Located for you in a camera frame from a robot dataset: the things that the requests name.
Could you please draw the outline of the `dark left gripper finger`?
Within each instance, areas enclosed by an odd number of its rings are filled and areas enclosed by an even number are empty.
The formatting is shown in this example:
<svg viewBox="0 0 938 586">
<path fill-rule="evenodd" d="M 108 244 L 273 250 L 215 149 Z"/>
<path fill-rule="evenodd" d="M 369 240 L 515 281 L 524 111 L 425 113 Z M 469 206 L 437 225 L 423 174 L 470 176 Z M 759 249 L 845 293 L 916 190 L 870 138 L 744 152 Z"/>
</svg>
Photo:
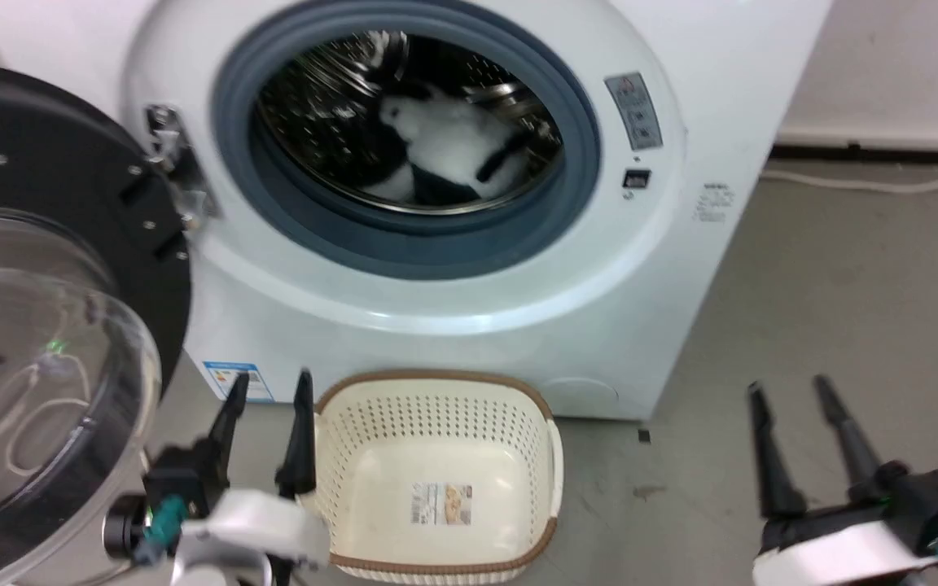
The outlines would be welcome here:
<svg viewBox="0 0 938 586">
<path fill-rule="evenodd" d="M 293 400 L 294 422 L 275 483 L 282 498 L 295 500 L 316 488 L 315 404 L 313 376 L 301 370 Z"/>
<path fill-rule="evenodd" d="M 200 489 L 223 489 L 230 485 L 232 441 L 247 404 L 249 381 L 248 372 L 239 372 L 213 419 L 211 430 L 195 442 L 195 479 Z"/>
</svg>

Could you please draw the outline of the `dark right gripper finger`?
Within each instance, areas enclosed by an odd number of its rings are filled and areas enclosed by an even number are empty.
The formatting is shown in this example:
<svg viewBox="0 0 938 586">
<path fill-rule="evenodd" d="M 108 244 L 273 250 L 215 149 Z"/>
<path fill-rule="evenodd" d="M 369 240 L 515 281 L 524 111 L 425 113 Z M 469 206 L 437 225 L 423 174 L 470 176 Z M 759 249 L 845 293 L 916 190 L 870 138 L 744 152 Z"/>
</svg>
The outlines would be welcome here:
<svg viewBox="0 0 938 586">
<path fill-rule="evenodd" d="M 774 438 L 774 416 L 763 383 L 748 386 L 748 403 L 760 516 L 766 520 L 803 516 L 808 509 L 807 501 L 794 486 L 779 452 Z"/>
<path fill-rule="evenodd" d="M 841 400 L 830 376 L 814 376 L 813 386 L 823 417 L 838 439 L 848 476 L 848 500 L 850 503 L 888 503 L 892 485 L 910 473 L 909 465 L 900 460 L 885 461 L 875 452 L 862 426 Z"/>
</svg>

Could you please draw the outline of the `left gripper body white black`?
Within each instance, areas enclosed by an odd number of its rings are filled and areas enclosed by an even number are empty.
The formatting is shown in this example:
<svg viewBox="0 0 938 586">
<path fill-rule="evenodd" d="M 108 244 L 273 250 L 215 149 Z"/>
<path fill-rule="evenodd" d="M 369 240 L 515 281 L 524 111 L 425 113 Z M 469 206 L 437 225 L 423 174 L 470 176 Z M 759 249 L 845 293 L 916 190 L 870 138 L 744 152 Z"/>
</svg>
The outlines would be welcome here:
<svg viewBox="0 0 938 586">
<path fill-rule="evenodd" d="M 102 545 L 142 570 L 172 575 L 297 575 L 329 564 L 331 533 L 319 514 L 254 488 L 200 489 L 193 465 L 156 465 L 141 493 L 107 510 Z"/>
</svg>

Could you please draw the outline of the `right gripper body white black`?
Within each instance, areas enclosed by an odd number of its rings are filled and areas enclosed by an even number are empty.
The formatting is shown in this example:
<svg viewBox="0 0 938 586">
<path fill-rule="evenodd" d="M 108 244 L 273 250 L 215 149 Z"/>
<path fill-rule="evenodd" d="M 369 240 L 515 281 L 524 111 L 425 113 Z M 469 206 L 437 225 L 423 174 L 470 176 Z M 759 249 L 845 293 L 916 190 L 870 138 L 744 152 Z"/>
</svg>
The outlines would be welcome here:
<svg viewBox="0 0 938 586">
<path fill-rule="evenodd" d="M 923 585 L 938 570 L 938 470 L 908 474 L 888 503 L 852 503 L 768 520 L 756 585 Z"/>
</svg>

